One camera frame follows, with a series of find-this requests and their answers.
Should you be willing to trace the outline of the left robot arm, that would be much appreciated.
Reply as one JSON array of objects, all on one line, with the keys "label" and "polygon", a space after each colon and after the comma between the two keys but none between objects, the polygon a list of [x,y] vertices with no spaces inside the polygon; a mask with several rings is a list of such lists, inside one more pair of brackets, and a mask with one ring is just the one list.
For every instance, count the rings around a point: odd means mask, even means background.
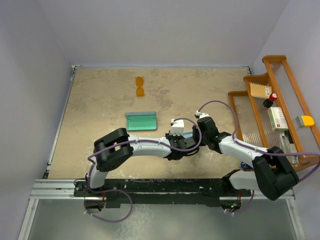
[{"label": "left robot arm", "polygon": [[202,133],[193,126],[190,137],[171,135],[148,138],[129,134],[124,128],[118,128],[99,138],[93,144],[93,154],[88,157],[92,167],[87,175],[85,190],[91,196],[103,191],[108,173],[119,168],[131,157],[154,156],[163,159],[180,160],[199,150]]}]

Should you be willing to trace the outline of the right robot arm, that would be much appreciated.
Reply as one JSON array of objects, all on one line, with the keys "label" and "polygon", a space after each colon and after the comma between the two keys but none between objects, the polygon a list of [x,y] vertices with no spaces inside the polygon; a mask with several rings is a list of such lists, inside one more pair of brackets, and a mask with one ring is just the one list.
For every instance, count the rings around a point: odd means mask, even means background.
[{"label": "right robot arm", "polygon": [[236,158],[253,169],[231,174],[222,183],[222,190],[226,195],[233,196],[239,190],[246,189],[260,191],[267,199],[275,201],[300,182],[296,171],[279,147],[258,147],[233,138],[228,132],[219,132],[210,116],[198,116],[197,125],[201,131],[202,146]]}]

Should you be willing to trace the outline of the blue-grey glasses case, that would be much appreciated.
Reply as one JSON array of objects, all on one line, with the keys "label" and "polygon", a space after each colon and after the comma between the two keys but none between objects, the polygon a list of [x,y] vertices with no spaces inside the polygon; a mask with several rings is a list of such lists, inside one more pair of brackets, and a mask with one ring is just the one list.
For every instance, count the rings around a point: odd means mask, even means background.
[{"label": "blue-grey glasses case", "polygon": [[155,131],[157,126],[157,113],[155,111],[126,112],[126,130],[135,131]]}]

